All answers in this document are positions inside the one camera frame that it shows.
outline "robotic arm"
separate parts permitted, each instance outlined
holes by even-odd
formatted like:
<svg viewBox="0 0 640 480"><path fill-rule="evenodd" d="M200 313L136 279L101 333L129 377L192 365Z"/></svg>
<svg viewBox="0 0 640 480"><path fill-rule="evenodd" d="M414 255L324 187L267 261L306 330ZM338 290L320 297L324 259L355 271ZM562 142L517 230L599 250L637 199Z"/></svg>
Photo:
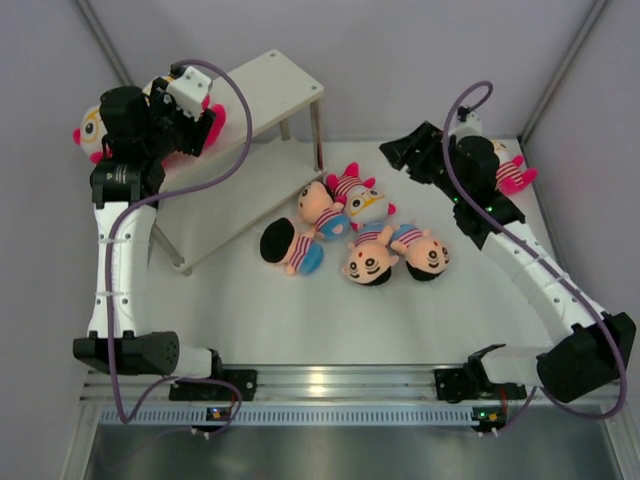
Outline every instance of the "robotic arm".
<svg viewBox="0 0 640 480"><path fill-rule="evenodd" d="M543 387L555 399L571 402L618 379L615 354L594 315L603 320L625 368L635 324L626 313L612 316L585 296L540 246L523 213L496 190L499 160L492 143L481 136L473 108L460 107L457 114L458 125L451 130L447 146L456 180L449 175L444 158L448 135L428 122L406 137L381 145L380 150L392 167L407 167L411 179L434 184L451 199L460 230L509 275L542 319L554 346L488 346L471 355L464 366L463 382L471 397L456 396L465 388L454 388L459 391L453 395L439 389L439 397L442 393L441 399L460 401L495 393L501 385L518 384ZM493 222L463 198L460 186Z"/></svg>
<svg viewBox="0 0 640 480"><path fill-rule="evenodd" d="M98 225L98 281L87 337L75 339L74 356L109 373L108 297L113 299L118 374L155 374L208 378L221 361L215 351L181 344L175 332L154 332L146 310L149 237L157 203L126 216L115 238L110 232L130 205L156 195L164 180L161 162L179 151L198 156L215 114L202 104L211 79L193 67L172 69L169 80L156 78L148 95L134 86L119 87L100 98L107 129L103 149L112 155L91 174L92 201ZM112 288L105 285L108 244L113 244Z"/></svg>

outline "shelf leg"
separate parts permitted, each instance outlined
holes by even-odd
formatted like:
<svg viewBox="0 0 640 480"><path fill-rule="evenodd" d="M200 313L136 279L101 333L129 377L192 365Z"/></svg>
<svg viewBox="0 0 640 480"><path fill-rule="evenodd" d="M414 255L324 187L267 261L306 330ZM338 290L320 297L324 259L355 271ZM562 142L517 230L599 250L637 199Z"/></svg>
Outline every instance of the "shelf leg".
<svg viewBox="0 0 640 480"><path fill-rule="evenodd" d="M285 118L280 121L280 136L285 142L291 140L291 132L289 131L289 119Z"/></svg>
<svg viewBox="0 0 640 480"><path fill-rule="evenodd" d="M151 227L151 238L153 238L162 251L167 254L174 267L179 268L184 265L184 257L176 250L176 247L169 241L157 223L154 223L153 227Z"/></svg>
<svg viewBox="0 0 640 480"><path fill-rule="evenodd" d="M318 100L311 102L311 134L313 135L313 158L316 172L324 170L324 159L322 158L322 135L320 132L320 108Z"/></svg>

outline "gray floor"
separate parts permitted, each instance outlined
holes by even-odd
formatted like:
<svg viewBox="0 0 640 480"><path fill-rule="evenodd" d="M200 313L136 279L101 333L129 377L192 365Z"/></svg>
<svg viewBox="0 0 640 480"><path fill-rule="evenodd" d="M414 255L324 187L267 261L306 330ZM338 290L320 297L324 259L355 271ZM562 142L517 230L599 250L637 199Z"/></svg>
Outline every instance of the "gray floor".
<svg viewBox="0 0 640 480"><path fill-rule="evenodd" d="M85 480L368 480L621 478L602 424L548 407L531 408L504 436L473 438L430 428L314 427L231 429L207 442L166 436L125 458L156 427L100 427Z"/></svg>

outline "plush toy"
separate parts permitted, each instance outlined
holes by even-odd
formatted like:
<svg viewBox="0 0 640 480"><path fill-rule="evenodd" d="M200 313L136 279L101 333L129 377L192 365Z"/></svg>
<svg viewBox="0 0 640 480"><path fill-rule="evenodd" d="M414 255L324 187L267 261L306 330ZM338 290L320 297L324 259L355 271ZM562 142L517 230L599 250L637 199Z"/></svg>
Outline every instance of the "plush toy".
<svg viewBox="0 0 640 480"><path fill-rule="evenodd" d="M493 151L500 159L500 166L496 172L496 189L504 195L514 195L524 190L538 176L538 170L535 168L521 171L520 167L524 164L524 157L518 155L510 160L507 147L500 142L493 141Z"/></svg>
<svg viewBox="0 0 640 480"><path fill-rule="evenodd" d="M148 95L150 90L151 84L147 85L142 91ZM211 98L207 95L204 102L202 102L202 108L208 108L210 102ZM210 110L216 115L216 117L213 121L213 125L211 126L211 130L209 130L209 135L204 142L202 148L203 151L213 145L220 135L222 127L224 127L224 124L227 121L227 112L222 105L215 104ZM106 134L107 129L102 122L102 118L100 118L100 105L96 105L87 110L82 117L80 128L76 128L73 131L73 141L85 151L91 163L97 164L102 159L102 137ZM107 157L110 156L111 151L109 147L107 147Z"/></svg>
<svg viewBox="0 0 640 480"><path fill-rule="evenodd" d="M411 223L394 227L391 249L405 257L409 273L420 282L439 276L450 261L449 251L440 240Z"/></svg>
<svg viewBox="0 0 640 480"><path fill-rule="evenodd" d="M388 282L391 267L400 259L387 248L392 234L393 228L380 222L365 225L355 242L348 245L351 253L342 273L352 282L368 287Z"/></svg>
<svg viewBox="0 0 640 480"><path fill-rule="evenodd" d="M328 187L311 182L298 196L298 215L313 225L316 236L335 240L349 231L349 218L342 213L344 205L334 202Z"/></svg>
<svg viewBox="0 0 640 480"><path fill-rule="evenodd" d="M384 194L371 188L376 183L375 178L363 182L359 175L360 167L354 162L340 177L335 174L327 177L327 186L334 194L336 202L345 205L344 213L356 231L369 223L380 222L387 215L396 212L396 207L389 203Z"/></svg>
<svg viewBox="0 0 640 480"><path fill-rule="evenodd" d="M300 235L290 220L271 223L260 238L260 256L269 263L286 264L287 275L308 275L318 269L324 258L322 246L313 241L315 232Z"/></svg>

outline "wall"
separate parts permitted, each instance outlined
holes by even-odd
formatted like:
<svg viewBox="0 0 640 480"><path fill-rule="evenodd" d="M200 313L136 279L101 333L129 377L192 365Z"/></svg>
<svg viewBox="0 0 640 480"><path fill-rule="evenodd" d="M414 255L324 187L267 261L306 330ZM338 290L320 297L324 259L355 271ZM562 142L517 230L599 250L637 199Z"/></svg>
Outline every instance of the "wall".
<svg viewBox="0 0 640 480"><path fill-rule="evenodd" d="M612 2L527 150L572 276L640 325L638 18L640 3ZM630 402L640 420L638 350Z"/></svg>
<svg viewBox="0 0 640 480"><path fill-rule="evenodd" d="M325 135L349 139L442 123L460 92L484 79L496 84L486 131L519 134L592 1L91 3L138 84L179 59L231 69L278 48L326 87Z"/></svg>
<svg viewBox="0 0 640 480"><path fill-rule="evenodd" d="M0 64L0 465L3 479L50 479L95 287L91 167L71 132L116 79L67 0L3 2Z"/></svg>

